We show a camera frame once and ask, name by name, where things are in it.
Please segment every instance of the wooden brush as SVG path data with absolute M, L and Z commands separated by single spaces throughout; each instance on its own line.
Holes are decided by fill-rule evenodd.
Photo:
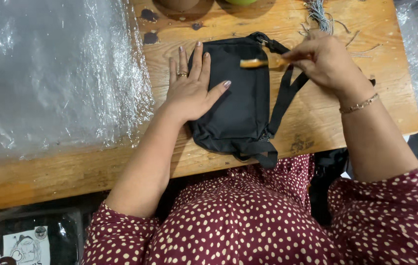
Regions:
M 268 60 L 252 59 L 252 60 L 240 60 L 240 67 L 242 68 L 255 68 L 261 66 L 268 66 L 272 68 L 281 68 L 284 65 L 289 64 L 290 62 L 281 57 L 277 53 L 271 53 L 268 48 L 263 47 L 263 50 L 268 56 Z

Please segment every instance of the ring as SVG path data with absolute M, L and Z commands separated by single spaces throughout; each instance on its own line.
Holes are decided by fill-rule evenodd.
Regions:
M 180 78 L 181 76 L 186 76 L 186 77 L 188 77 L 188 73 L 185 73 L 185 72 L 178 73 L 178 78 Z

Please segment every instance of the woman's left hand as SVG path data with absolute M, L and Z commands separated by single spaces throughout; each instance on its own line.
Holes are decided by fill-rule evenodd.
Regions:
M 210 77 L 210 54 L 202 55 L 202 43 L 194 47 L 193 66 L 188 74 L 186 51 L 179 47 L 179 72 L 177 63 L 170 58 L 170 87 L 165 107 L 181 124 L 199 119 L 216 103 L 230 87 L 230 81 L 224 81 L 208 91 Z

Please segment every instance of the sleeve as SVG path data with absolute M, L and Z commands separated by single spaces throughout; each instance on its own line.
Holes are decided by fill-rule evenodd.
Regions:
M 329 237 L 356 264 L 418 264 L 418 169 L 372 183 L 336 180 Z
M 158 226 L 156 218 L 120 214 L 102 202 L 87 228 L 81 264 L 143 264 L 147 245 Z

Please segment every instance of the hand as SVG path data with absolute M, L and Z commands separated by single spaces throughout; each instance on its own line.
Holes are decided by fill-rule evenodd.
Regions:
M 301 44 L 283 57 L 301 68 L 318 86 L 332 90 L 339 98 L 353 93 L 358 87 L 372 90 L 345 45 L 325 32 L 311 31 Z
M 179 73 L 188 73 L 186 51 L 179 47 Z M 165 105 L 182 124 L 197 120 L 204 115 L 230 87 L 224 81 L 208 92 L 210 77 L 210 54 L 202 55 L 202 43 L 194 47 L 193 66 L 186 76 L 177 76 L 177 63 L 170 58 L 170 87 Z

